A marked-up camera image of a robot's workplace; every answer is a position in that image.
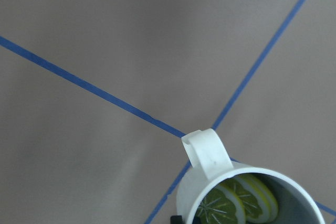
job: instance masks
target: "coffee mug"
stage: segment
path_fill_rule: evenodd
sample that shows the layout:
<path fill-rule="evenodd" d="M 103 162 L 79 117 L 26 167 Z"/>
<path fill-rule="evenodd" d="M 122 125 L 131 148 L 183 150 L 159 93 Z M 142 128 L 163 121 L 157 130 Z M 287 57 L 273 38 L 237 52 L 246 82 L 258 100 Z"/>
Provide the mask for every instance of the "coffee mug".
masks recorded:
<path fill-rule="evenodd" d="M 220 182 L 239 174 L 255 174 L 271 188 L 279 212 L 274 224 L 325 224 L 311 196 L 291 178 L 265 168 L 231 161 L 220 138 L 212 129 L 182 137 L 192 168 L 182 178 L 176 195 L 177 214 L 192 224 L 198 206 Z"/>

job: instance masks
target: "white handle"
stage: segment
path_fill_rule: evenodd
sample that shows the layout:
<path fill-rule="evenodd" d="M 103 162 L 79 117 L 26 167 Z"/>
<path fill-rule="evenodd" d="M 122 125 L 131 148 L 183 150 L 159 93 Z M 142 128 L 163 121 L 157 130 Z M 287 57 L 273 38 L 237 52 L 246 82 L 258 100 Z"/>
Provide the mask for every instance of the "white handle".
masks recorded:
<path fill-rule="evenodd" d="M 194 131 L 182 137 L 182 143 L 194 168 L 201 168 L 210 179 L 233 169 L 219 136 L 213 129 Z"/>

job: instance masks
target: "blue line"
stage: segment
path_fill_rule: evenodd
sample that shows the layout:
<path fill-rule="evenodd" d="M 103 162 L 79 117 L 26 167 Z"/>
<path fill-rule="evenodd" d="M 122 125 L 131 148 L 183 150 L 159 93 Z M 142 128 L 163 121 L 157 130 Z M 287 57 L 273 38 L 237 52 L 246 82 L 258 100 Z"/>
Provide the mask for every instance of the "blue line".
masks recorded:
<path fill-rule="evenodd" d="M 51 62 L 33 54 L 32 52 L 29 52 L 28 50 L 18 46 L 17 44 L 5 39 L 2 36 L 0 36 L 0 45 L 179 138 L 185 135 L 183 132 L 171 127 L 170 125 L 164 122 L 161 122 L 151 117 L 150 115 L 137 109 L 136 107 L 101 90 L 100 88 L 88 83 L 87 81 L 80 79 L 79 77 L 73 75 L 72 73 L 69 73 L 68 71 L 60 67 L 57 67 L 55 64 L 52 64 Z"/>
<path fill-rule="evenodd" d="M 329 214 L 331 214 L 331 215 L 336 216 L 336 211 L 335 211 L 335 210 L 332 210 L 331 208 L 329 208 L 329 207 L 327 207 L 327 206 L 325 206 L 325 205 L 323 205 L 323 204 L 321 204 L 321 203 L 319 203 L 319 202 L 317 202 L 317 201 L 315 201 L 315 203 L 316 203 L 316 205 L 317 205 L 320 209 L 322 209 L 323 211 L 325 211 L 325 212 L 327 212 L 327 213 L 329 213 Z"/>
<path fill-rule="evenodd" d="M 256 72 L 256 70 L 259 68 L 263 60 L 266 58 L 266 56 L 269 54 L 269 52 L 272 50 L 273 46 L 276 44 L 276 42 L 279 40 L 281 35 L 284 33 L 290 22 L 293 20 L 297 12 L 300 10 L 302 5 L 304 4 L 306 0 L 298 0 L 293 9 L 290 11 L 290 13 L 287 15 L 286 19 L 283 21 L 279 29 L 276 31 L 276 33 L 273 35 L 272 39 L 269 41 L 267 46 L 264 48 L 264 50 L 261 52 L 259 58 L 254 63 L 254 65 L 251 67 L 241 84 L 238 86 L 226 106 L 223 108 L 222 112 L 219 114 L 217 120 L 213 124 L 212 128 L 215 130 L 218 128 L 219 124 L 222 122 L 226 114 L 229 112 L 235 101 L 238 99 L 240 93 L 243 91 L 247 83 L 251 80 L 252 76 Z"/>
<path fill-rule="evenodd" d="M 188 161 L 185 166 L 182 168 L 178 176 L 175 178 L 174 182 L 171 184 L 171 186 L 168 188 L 167 192 L 163 195 L 159 203 L 155 206 L 154 210 L 151 212 L 151 214 L 148 216 L 147 220 L 144 224 L 149 224 L 152 222 L 156 214 L 160 211 L 160 209 L 163 207 L 165 202 L 168 199 L 168 195 L 172 194 L 176 186 L 180 183 L 181 179 L 183 178 L 184 174 L 188 171 L 188 169 L 191 167 L 190 161 Z"/>

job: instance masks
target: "lemon slice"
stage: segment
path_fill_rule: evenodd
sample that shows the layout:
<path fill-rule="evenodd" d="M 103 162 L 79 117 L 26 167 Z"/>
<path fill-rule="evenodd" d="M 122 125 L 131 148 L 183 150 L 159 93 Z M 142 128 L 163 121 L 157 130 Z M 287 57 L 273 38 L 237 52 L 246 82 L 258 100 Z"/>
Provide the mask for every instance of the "lemon slice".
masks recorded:
<path fill-rule="evenodd" d="M 270 204 L 270 209 L 271 209 L 270 218 L 268 219 L 267 222 L 274 221 L 278 216 L 279 207 L 278 207 L 278 202 L 275 199 L 273 193 L 267 188 L 267 186 L 261 180 L 259 180 L 256 176 L 252 174 L 248 174 L 248 173 L 240 174 L 240 177 L 244 180 L 251 181 L 254 185 L 256 185 L 262 191 L 268 203 Z"/>
<path fill-rule="evenodd" d="M 202 200 L 196 216 L 202 224 L 245 224 L 242 201 L 227 186 L 217 185 Z"/>
<path fill-rule="evenodd" d="M 221 183 L 226 185 L 241 199 L 246 220 L 251 223 L 266 223 L 271 217 L 271 206 L 264 193 L 250 180 L 237 175 Z"/>

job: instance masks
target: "floor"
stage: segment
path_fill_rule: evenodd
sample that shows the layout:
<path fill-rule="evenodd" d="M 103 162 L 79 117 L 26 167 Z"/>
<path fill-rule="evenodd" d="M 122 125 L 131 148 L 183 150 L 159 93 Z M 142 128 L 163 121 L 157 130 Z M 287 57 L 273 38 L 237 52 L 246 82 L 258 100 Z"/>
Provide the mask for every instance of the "floor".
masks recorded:
<path fill-rule="evenodd" d="M 176 190 L 150 214 L 187 162 L 176 136 L 212 127 L 296 2 L 0 0 L 2 39 L 84 87 L 0 47 L 0 223 L 169 223 Z M 335 22 L 336 0 L 305 1 L 217 128 L 231 157 L 303 186 L 327 224 Z"/>

